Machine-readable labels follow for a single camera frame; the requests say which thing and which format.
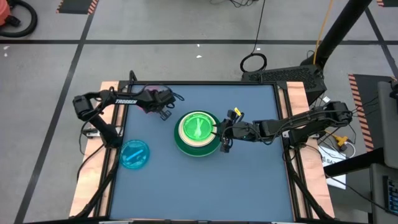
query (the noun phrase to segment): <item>orange vacuum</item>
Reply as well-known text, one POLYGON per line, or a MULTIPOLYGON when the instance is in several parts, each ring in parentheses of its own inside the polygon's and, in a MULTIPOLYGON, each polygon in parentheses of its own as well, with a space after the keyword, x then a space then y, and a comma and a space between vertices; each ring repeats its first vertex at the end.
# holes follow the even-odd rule
POLYGON ((37 26, 37 14, 36 11, 30 4, 27 4, 21 0, 0 0, 0 36, 3 37, 23 37, 31 34, 37 26), (30 24, 26 29, 18 32, 5 32, 3 27, 10 25, 13 27, 19 27, 21 21, 15 16, 11 15, 11 9, 16 5, 26 8, 31 15, 30 24))

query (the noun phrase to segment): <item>paper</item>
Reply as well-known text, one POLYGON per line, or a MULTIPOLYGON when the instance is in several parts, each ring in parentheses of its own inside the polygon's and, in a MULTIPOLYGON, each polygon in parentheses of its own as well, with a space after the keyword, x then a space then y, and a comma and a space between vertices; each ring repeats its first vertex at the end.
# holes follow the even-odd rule
MULTIPOLYGON (((319 151, 321 152, 321 155, 322 155, 322 165, 324 167, 328 166, 330 164, 334 164, 336 162, 345 160, 345 157, 343 155, 341 155, 340 153, 336 152, 335 150, 329 149, 327 147, 319 146, 319 151)), ((346 175, 345 174, 336 176, 333 178, 341 181, 344 184, 346 183, 346 175)), ((344 189, 344 190, 346 189, 345 185, 343 185, 331 178, 327 178, 326 182, 328 185, 338 187, 338 188, 344 189)))

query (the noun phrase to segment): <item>gray floor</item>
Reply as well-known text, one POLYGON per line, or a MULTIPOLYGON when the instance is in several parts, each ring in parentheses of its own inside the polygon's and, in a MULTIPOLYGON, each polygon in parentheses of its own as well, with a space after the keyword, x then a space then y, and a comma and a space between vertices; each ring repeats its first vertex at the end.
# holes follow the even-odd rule
MULTIPOLYGON (((252 50, 246 44, 86 44, 76 69, 68 73, 87 15, 56 14, 57 1, 27 0, 39 15, 37 30, 23 40, 75 40, 72 44, 0 44, 0 223, 13 223, 44 145, 65 80, 73 76, 49 151, 24 221, 67 218, 82 156, 78 152, 80 122, 73 110, 75 95, 96 91, 104 80, 125 80, 134 69, 140 80, 239 80, 241 59, 252 50)), ((335 1, 325 33, 347 0, 335 1)), ((261 1, 236 9, 229 2, 208 0, 101 0, 88 40, 254 39, 261 1)), ((261 40, 316 40, 327 0, 266 1, 261 40)), ((398 40, 398 9, 369 7, 385 40, 398 40)), ((27 18, 23 9, 17 15, 27 18)), ((377 40, 362 15, 345 40, 377 40)), ((313 45, 258 45, 268 69, 298 65, 313 45)), ((398 46, 389 45, 398 59, 398 46)), ((247 69, 260 66, 248 62, 247 69)), ((341 45, 325 67, 326 93, 354 108, 348 73, 393 76, 380 45, 341 45)), ((365 153, 357 119, 357 154, 365 153)), ((347 129, 340 135, 352 136, 347 129)), ((348 183, 369 193, 368 171, 348 176, 348 183)), ((366 222, 369 209, 349 190, 330 187, 336 216, 366 222)))

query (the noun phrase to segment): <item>blue tabletop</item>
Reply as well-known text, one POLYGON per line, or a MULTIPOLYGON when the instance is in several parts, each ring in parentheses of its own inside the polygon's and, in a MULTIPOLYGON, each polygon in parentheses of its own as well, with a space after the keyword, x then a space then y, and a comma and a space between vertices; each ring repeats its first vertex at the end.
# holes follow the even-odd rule
POLYGON ((270 146, 235 140, 230 153, 217 150, 206 157, 190 157, 174 141, 174 126, 189 111, 208 111, 222 121, 228 110, 238 107, 247 122, 278 119, 273 87, 169 87, 185 101, 175 102, 167 121, 129 107, 124 142, 144 141, 150 159, 139 170, 119 166, 110 218, 292 222, 280 138, 270 146))

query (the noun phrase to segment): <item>transparent blue bowl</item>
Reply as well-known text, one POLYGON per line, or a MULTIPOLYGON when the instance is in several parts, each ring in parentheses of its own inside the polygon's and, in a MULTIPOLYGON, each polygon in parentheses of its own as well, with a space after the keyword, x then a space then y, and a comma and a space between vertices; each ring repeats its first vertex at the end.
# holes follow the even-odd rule
POLYGON ((120 153, 120 163, 127 169, 138 170, 149 159, 149 147, 141 140, 130 140, 123 144, 120 153))

